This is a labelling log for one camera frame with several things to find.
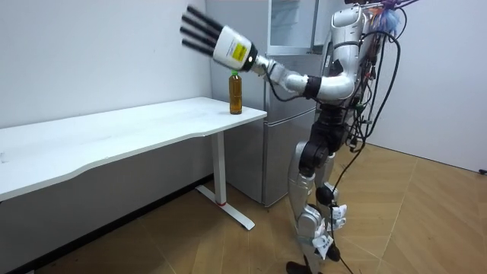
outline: white table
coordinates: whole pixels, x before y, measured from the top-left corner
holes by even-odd
[[[0,201],[71,179],[93,167],[193,137],[212,135],[215,192],[197,190],[246,229],[255,225],[231,205],[225,188],[223,131],[266,116],[205,97],[0,129]]]

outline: plastic bottle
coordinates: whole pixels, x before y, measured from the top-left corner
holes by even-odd
[[[242,113],[242,78],[238,76],[238,72],[232,70],[231,76],[228,79],[228,87],[230,91],[230,113]]]

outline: silver refrigerator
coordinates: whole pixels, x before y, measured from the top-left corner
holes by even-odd
[[[287,69],[306,75],[321,75],[322,55],[269,56]],[[213,97],[228,101],[230,71],[212,65]],[[306,141],[314,122],[316,103],[298,98],[283,103],[269,84],[253,73],[242,77],[243,105],[267,112],[262,121],[224,133],[227,182],[250,198],[271,206],[288,192],[288,166],[299,141]],[[280,97],[293,94],[275,87]]]

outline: glass cabinet door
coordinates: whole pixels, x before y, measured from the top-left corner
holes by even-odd
[[[269,1],[268,54],[309,53],[314,45],[319,0]]]

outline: table leg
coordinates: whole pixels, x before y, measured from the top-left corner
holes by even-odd
[[[220,206],[221,209],[225,210],[226,213],[239,221],[247,230],[250,230],[255,226],[255,224],[245,215],[236,210],[233,206],[227,204],[223,132],[218,132],[212,135],[212,149],[213,174],[215,175],[215,193],[211,192],[204,186],[198,186],[196,187],[196,190]]]

